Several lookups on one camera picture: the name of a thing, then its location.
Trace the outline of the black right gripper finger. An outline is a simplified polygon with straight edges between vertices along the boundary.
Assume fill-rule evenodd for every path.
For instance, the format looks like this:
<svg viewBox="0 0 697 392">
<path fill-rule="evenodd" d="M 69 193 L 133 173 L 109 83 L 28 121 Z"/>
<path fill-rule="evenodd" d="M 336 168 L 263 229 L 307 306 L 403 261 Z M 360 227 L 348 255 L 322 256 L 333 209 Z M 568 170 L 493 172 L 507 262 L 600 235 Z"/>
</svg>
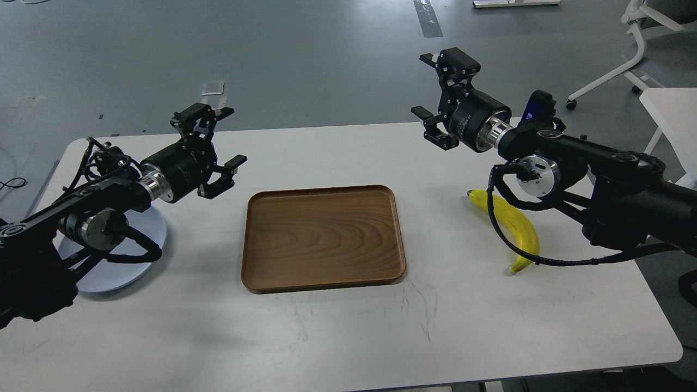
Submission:
<svg viewBox="0 0 697 392">
<path fill-rule="evenodd" d="M 411 113 L 420 119 L 426 140 L 445 151 L 458 147 L 460 141 L 455 136 L 438 128 L 438 124 L 445 121 L 445 114 L 435 115 L 421 105 L 411 107 Z"/>
<path fill-rule="evenodd" d="M 438 55 L 420 55 L 424 64 L 436 70 L 441 91 L 448 96 L 460 96 L 473 91 L 472 80 L 481 70 L 481 64 L 460 48 L 443 49 Z"/>
</svg>

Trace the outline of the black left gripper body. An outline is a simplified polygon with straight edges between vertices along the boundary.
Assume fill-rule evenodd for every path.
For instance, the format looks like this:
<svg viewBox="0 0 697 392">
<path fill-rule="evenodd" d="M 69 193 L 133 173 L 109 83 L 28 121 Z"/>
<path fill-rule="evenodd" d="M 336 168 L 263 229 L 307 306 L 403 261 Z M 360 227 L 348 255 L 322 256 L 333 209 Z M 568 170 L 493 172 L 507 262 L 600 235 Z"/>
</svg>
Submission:
<svg viewBox="0 0 697 392">
<path fill-rule="evenodd" d="M 207 183 L 216 163 L 217 155 L 211 140 L 182 137 L 142 160 L 141 167 L 148 171 L 155 169 L 164 176 L 168 190 L 160 198 L 172 204 Z"/>
</svg>

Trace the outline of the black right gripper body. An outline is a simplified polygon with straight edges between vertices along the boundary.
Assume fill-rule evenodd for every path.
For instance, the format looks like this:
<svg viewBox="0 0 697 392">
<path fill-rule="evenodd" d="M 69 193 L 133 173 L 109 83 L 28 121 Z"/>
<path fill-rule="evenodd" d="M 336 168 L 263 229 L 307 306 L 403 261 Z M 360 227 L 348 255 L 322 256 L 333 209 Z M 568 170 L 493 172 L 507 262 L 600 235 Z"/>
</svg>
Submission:
<svg viewBox="0 0 697 392">
<path fill-rule="evenodd" d="M 446 131 L 477 153 L 494 147 L 495 141 L 488 138 L 490 118 L 508 123 L 512 116 L 509 106 L 489 94 L 461 87 L 442 94 L 442 113 Z"/>
</svg>

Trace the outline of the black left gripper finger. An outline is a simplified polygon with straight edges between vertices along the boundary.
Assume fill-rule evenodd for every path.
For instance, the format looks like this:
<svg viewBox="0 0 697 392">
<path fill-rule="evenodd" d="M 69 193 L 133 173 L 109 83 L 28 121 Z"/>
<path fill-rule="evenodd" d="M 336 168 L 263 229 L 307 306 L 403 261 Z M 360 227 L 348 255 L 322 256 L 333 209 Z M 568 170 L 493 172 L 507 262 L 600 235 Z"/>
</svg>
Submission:
<svg viewBox="0 0 697 392">
<path fill-rule="evenodd" d="M 213 109 L 205 103 L 194 103 L 182 112 L 174 112 L 170 119 L 170 125 L 177 130 L 181 139 L 194 138 L 212 142 L 214 132 L 219 121 L 234 114 L 231 107 Z"/>
<path fill-rule="evenodd" d="M 212 183 L 202 183 L 198 188 L 198 195 L 206 199 L 214 199 L 220 194 L 233 188 L 235 185 L 234 176 L 237 174 L 239 166 L 247 162 L 247 156 L 236 155 L 223 166 L 213 166 L 212 171 L 219 174 L 219 178 Z"/>
</svg>

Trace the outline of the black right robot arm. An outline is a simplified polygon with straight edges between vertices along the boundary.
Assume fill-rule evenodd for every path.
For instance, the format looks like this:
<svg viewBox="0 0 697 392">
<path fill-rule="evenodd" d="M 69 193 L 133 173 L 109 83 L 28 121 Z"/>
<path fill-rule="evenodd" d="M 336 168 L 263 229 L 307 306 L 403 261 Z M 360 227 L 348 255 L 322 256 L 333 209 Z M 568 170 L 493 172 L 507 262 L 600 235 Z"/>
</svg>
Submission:
<svg viewBox="0 0 697 392">
<path fill-rule="evenodd" d="M 503 176 L 515 175 L 536 203 L 515 195 L 520 209 L 555 209 L 582 225 L 593 246 L 629 251 L 652 236 L 695 255 L 695 191 L 664 180 L 660 159 L 566 136 L 555 99 L 534 91 L 516 126 L 512 110 L 473 87 L 477 60 L 453 47 L 420 55 L 441 88 L 438 111 L 415 106 L 425 139 L 443 150 L 465 144 L 476 153 L 495 149 L 505 164 L 494 185 L 504 194 Z"/>
</svg>

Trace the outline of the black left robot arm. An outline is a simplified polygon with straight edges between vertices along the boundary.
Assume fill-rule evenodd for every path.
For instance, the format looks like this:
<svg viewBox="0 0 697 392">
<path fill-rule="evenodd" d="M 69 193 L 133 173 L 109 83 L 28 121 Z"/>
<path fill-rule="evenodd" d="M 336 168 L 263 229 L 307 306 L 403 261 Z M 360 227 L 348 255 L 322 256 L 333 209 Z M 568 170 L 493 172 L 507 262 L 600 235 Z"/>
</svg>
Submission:
<svg viewBox="0 0 697 392">
<path fill-rule="evenodd" d="M 174 113 L 172 145 L 135 163 L 114 146 L 89 138 L 70 186 L 24 220 L 2 221 L 2 327 L 17 317 L 37 322 L 71 306 L 77 283 L 100 261 L 152 263 L 162 249 L 130 225 L 127 211 L 144 212 L 156 199 L 177 203 L 192 191 L 213 199 L 232 188 L 246 156 L 218 164 L 217 123 L 234 114 L 194 103 Z"/>
</svg>

